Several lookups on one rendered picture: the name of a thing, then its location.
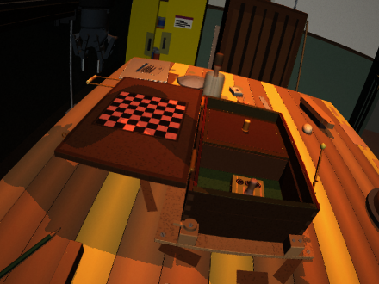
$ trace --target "slatted wooden panel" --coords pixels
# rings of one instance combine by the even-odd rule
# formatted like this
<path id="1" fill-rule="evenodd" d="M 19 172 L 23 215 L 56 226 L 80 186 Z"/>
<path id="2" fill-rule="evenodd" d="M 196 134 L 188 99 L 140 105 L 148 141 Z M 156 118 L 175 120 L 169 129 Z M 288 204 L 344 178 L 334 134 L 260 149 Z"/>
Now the slatted wooden panel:
<path id="1" fill-rule="evenodd" d="M 287 87 L 308 14 L 265 0 L 230 1 L 222 71 Z"/>

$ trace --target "robotic arm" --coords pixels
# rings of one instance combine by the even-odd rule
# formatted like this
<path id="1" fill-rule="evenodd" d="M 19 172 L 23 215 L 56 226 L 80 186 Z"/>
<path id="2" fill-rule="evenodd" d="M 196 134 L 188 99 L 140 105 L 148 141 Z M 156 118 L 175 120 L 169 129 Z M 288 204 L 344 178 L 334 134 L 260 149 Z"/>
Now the robotic arm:
<path id="1" fill-rule="evenodd" d="M 82 9 L 81 29 L 78 34 L 71 36 L 72 48 L 76 56 L 82 59 L 82 71 L 84 71 L 84 59 L 88 55 L 90 47 L 95 48 L 97 54 L 97 73 L 103 70 L 103 60 L 112 54 L 117 37 L 108 34 L 109 8 L 115 0 L 80 0 L 79 8 Z"/>

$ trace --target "door handle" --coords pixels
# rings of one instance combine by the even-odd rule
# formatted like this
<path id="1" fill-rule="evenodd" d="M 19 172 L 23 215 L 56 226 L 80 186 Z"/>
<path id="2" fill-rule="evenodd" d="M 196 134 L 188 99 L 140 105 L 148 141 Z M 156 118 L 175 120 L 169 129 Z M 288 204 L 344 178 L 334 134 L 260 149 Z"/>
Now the door handle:
<path id="1" fill-rule="evenodd" d="M 162 33 L 162 38 L 160 40 L 160 54 L 169 54 L 170 49 L 170 42 L 171 42 L 171 33 Z"/>
<path id="2" fill-rule="evenodd" d="M 154 33 L 146 33 L 145 52 L 149 58 L 152 56 L 152 45 L 154 44 Z"/>

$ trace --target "white ball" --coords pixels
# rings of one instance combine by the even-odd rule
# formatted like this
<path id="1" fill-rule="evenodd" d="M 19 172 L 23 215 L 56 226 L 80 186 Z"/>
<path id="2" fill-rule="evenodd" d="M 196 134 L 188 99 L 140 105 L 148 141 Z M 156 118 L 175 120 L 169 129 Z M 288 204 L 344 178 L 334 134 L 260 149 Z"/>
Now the white ball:
<path id="1" fill-rule="evenodd" d="M 312 126 L 311 126 L 310 124 L 308 124 L 308 123 L 306 123 L 306 124 L 304 124 L 304 125 L 302 126 L 302 131 L 303 131 L 304 133 L 306 133 L 306 134 L 310 134 L 310 133 L 312 133 L 312 130 L 313 130 Z"/>

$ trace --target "chessboard pattern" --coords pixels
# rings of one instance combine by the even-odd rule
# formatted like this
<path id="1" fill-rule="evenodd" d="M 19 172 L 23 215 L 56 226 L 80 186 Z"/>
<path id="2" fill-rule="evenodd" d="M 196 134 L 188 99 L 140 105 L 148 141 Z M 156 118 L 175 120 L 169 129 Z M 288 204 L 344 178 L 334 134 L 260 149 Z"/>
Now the chessboard pattern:
<path id="1" fill-rule="evenodd" d="M 95 123 L 177 140 L 185 109 L 185 102 L 123 91 Z"/>

